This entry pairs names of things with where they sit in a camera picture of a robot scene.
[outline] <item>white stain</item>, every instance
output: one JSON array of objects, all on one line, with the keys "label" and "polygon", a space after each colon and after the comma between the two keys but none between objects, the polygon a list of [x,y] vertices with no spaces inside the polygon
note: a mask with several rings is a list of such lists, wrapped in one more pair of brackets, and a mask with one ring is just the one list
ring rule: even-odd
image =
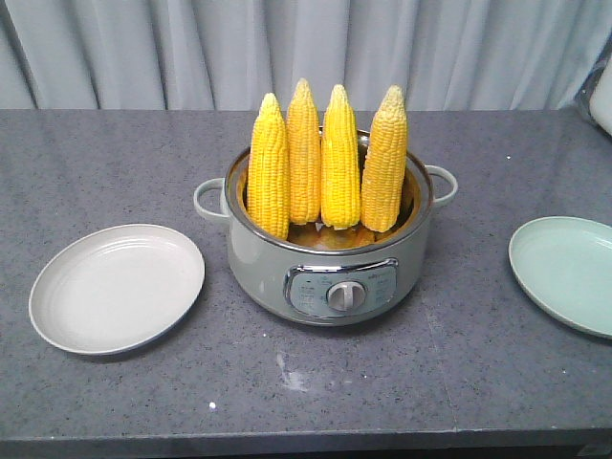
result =
[{"label": "white stain", "polygon": [[304,385],[304,376],[298,371],[288,371],[285,367],[285,360],[282,354],[276,354],[276,363],[280,368],[280,375],[285,387],[299,392],[308,392],[308,388]]}]

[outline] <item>curtain fold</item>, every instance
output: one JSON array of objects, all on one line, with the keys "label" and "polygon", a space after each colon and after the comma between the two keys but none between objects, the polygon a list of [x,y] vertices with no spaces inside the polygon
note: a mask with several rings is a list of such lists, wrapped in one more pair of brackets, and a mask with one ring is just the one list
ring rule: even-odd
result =
[{"label": "curtain fold", "polygon": [[0,0],[0,108],[254,110],[306,77],[375,110],[558,109],[612,0]]}]

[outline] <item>corn cob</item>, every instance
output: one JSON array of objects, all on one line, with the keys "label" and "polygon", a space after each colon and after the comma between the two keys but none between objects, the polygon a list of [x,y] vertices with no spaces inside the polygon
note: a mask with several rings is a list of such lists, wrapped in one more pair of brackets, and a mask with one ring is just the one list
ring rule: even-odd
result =
[{"label": "corn cob", "polygon": [[321,139],[321,218],[342,230],[360,220],[360,167],[355,113],[341,84],[334,86]]},{"label": "corn cob", "polygon": [[318,111],[306,79],[295,87],[287,110],[291,222],[315,222],[321,208],[321,137]]},{"label": "corn cob", "polygon": [[287,130],[274,94],[267,94],[251,137],[247,209],[253,222],[280,239],[289,231]]},{"label": "corn cob", "polygon": [[396,222],[402,200],[408,123],[404,96],[391,86],[372,120],[361,184],[361,223],[384,232]]}]

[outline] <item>countertop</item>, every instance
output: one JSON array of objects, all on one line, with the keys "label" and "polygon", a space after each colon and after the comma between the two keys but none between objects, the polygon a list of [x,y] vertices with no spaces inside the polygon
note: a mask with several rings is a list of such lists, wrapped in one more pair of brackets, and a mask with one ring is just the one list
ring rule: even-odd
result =
[{"label": "countertop", "polygon": [[[423,274],[397,307],[317,328],[255,304],[223,229],[192,206],[195,187],[248,145],[255,115],[0,111],[0,456],[610,440],[612,340],[540,310],[508,259],[513,232],[537,217],[612,225],[603,131],[574,110],[410,113],[410,150],[451,171],[459,192],[433,216]],[[359,128],[371,118],[358,113]],[[188,236],[206,259],[203,291],[134,351],[52,347],[28,316],[36,276],[78,238],[129,223]]]}]

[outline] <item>corn tip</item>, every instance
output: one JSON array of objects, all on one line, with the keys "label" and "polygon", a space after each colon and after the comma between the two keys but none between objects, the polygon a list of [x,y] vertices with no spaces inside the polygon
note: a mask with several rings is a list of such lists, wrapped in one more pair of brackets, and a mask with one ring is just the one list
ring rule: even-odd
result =
[{"label": "corn tip", "polygon": [[330,104],[335,101],[342,102],[342,103],[348,103],[348,95],[346,94],[346,89],[341,84],[335,85],[334,89],[332,90]]},{"label": "corn tip", "polygon": [[259,107],[259,115],[270,112],[280,112],[280,105],[274,93],[268,93],[264,96]]},{"label": "corn tip", "polygon": [[402,88],[397,84],[391,85],[382,99],[380,109],[387,108],[404,110],[404,93]]},{"label": "corn tip", "polygon": [[300,78],[295,86],[294,97],[292,101],[304,100],[308,104],[315,104],[315,98],[313,92],[310,89],[310,84],[306,78]]}]

